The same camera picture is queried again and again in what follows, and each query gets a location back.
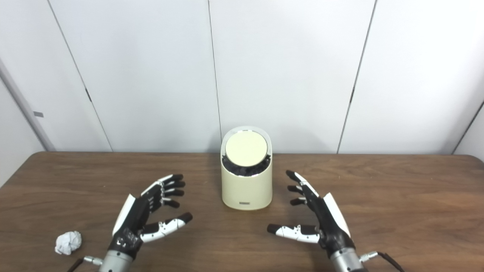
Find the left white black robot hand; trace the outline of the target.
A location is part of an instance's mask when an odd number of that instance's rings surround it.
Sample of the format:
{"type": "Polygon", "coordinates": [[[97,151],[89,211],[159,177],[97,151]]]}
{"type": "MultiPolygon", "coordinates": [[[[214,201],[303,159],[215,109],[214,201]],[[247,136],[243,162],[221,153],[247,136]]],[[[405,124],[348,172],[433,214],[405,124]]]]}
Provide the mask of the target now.
{"type": "Polygon", "coordinates": [[[135,260],[144,243],[162,239],[188,224],[192,220],[190,212],[165,221],[147,223],[159,208],[178,208],[180,203],[172,196],[183,196],[185,185],[182,174],[167,175],[154,181],[140,196],[129,194],[116,219],[108,250],[135,260]]]}

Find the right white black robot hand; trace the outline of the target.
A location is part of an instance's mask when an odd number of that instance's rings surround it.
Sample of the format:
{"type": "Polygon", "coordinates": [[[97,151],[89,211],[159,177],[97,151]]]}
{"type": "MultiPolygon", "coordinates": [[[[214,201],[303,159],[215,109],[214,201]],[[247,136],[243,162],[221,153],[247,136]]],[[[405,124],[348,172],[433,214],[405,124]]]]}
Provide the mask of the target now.
{"type": "Polygon", "coordinates": [[[337,222],[337,218],[341,218],[342,215],[332,195],[327,193],[321,197],[309,181],[297,172],[286,170],[286,175],[297,183],[297,185],[288,186],[287,189],[301,194],[301,197],[291,200],[290,204],[306,205],[315,214],[318,225],[269,224],[268,233],[303,243],[317,243],[326,251],[328,257],[335,252],[342,253],[343,249],[355,249],[347,226],[337,222]]]}

